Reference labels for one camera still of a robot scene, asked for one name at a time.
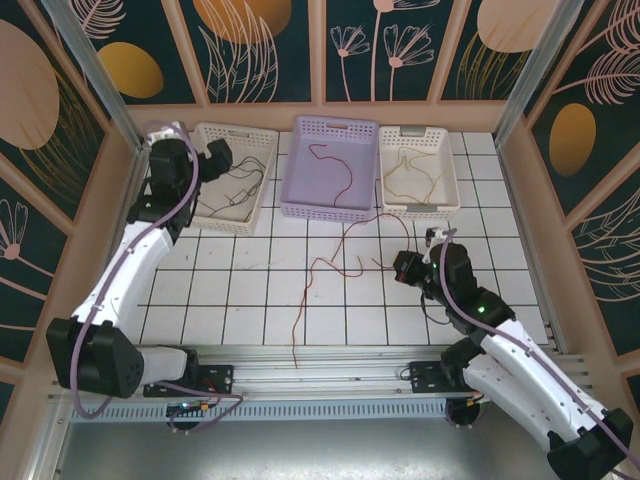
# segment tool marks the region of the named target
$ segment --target purple plastic basket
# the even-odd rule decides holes
[[[317,159],[334,156],[345,161],[349,172],[336,160]],[[293,130],[289,161],[282,185],[280,203],[287,217],[360,222],[373,218],[376,163],[378,158],[378,124],[346,118],[299,116]]]

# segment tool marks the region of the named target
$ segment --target black mounting plate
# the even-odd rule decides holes
[[[200,365],[198,370],[198,380],[195,382],[195,385],[184,379],[165,383],[171,383],[180,387],[202,391],[210,390],[211,386],[209,383],[211,383],[217,393],[231,393],[231,389],[233,387],[233,365]],[[155,384],[145,385],[143,395],[147,398],[197,396]]]
[[[409,364],[413,393],[473,393],[468,385],[455,386],[449,382],[440,368],[439,361],[411,362]]]

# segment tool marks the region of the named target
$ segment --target red wire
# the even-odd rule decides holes
[[[333,207],[337,208],[337,203],[338,203],[338,199],[340,198],[340,196],[345,193],[347,190],[349,190],[351,188],[351,186],[353,185],[353,170],[351,170],[351,167],[349,167],[349,165],[347,165],[347,162],[345,162],[344,160],[342,160],[341,158],[337,158],[337,157],[332,157],[331,155],[327,155],[325,157],[319,157],[318,154],[316,152],[313,151],[313,148],[311,147],[326,147],[325,144],[321,144],[321,143],[313,143],[311,145],[309,145],[309,151],[313,154],[314,157],[316,157],[318,160],[327,160],[327,159],[331,159],[331,160],[337,160],[338,162],[342,163],[345,167],[347,167],[347,170],[349,170],[349,186],[347,188],[345,188],[344,190],[342,190],[338,196],[336,197],[336,199],[333,201]]]
[[[333,270],[335,270],[336,272],[338,272],[340,275],[342,275],[345,278],[358,278],[358,277],[361,277],[362,275],[364,275],[364,267],[362,266],[362,260],[360,259],[360,257],[357,257],[358,258],[358,263],[360,263],[360,271],[358,273],[356,273],[356,274],[351,274],[351,275],[348,274],[346,271],[343,271],[340,268],[336,267],[333,264],[333,262],[335,261],[335,258],[338,255],[338,252],[340,252],[340,248],[342,248],[342,246],[344,245],[344,241],[345,241],[345,238],[347,236],[347,233],[349,233],[349,231],[353,227],[355,227],[356,225],[367,224],[369,222],[377,220],[380,217],[392,217],[392,218],[395,218],[396,220],[398,220],[400,222],[400,224],[402,225],[402,228],[404,228],[405,234],[407,235],[407,250],[409,250],[411,248],[411,235],[409,234],[409,230],[407,229],[407,226],[400,219],[400,217],[397,217],[396,215],[394,215],[392,213],[380,213],[380,214],[376,215],[375,217],[373,217],[373,218],[371,218],[369,220],[363,220],[361,222],[356,222],[356,223],[352,223],[351,225],[349,225],[349,228],[347,228],[345,230],[345,232],[342,234],[342,238],[340,239],[340,243],[338,244],[338,248],[336,249],[336,252],[333,254],[333,257],[331,257],[331,261],[325,260],[324,258],[316,258],[313,261],[313,263],[311,264],[311,268],[309,269],[309,272],[310,272],[309,283],[305,286],[305,289],[304,289],[304,291],[302,293],[302,301],[300,302],[300,310],[298,310],[298,317],[296,318],[296,321],[294,322],[293,327],[291,328],[291,355],[293,355],[293,363],[295,364],[296,368],[298,368],[298,359],[296,357],[296,351],[295,351],[295,348],[296,348],[296,327],[298,326],[298,323],[300,323],[300,318],[302,318],[302,312],[304,311],[304,308],[306,307],[306,304],[307,304],[307,294],[309,293],[309,289],[313,285],[313,268],[316,266],[316,263],[324,262],[327,265],[329,265]],[[393,267],[384,267],[383,265],[379,264],[375,260],[373,260],[373,262],[383,270],[387,270],[388,268],[393,268]]]

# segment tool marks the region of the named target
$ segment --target white basket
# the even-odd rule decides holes
[[[384,213],[444,220],[455,215],[460,196],[449,132],[432,127],[380,127],[378,141]],[[429,177],[435,183],[433,189]]]
[[[193,226],[224,230],[236,235],[253,235],[260,207],[269,186],[271,169],[274,168],[278,154],[278,132],[217,123],[199,123],[191,134],[191,140],[198,153],[204,152],[207,144],[220,138],[224,138],[229,144],[234,166],[238,166],[245,159],[248,163],[243,168],[244,171],[236,170],[236,175],[231,171],[202,185]],[[260,185],[260,166],[256,161],[264,167]]]

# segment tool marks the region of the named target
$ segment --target gray metal floor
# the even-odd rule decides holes
[[[228,422],[193,437],[162,424],[72,424],[63,480],[546,480],[531,437],[495,406],[444,419]]]

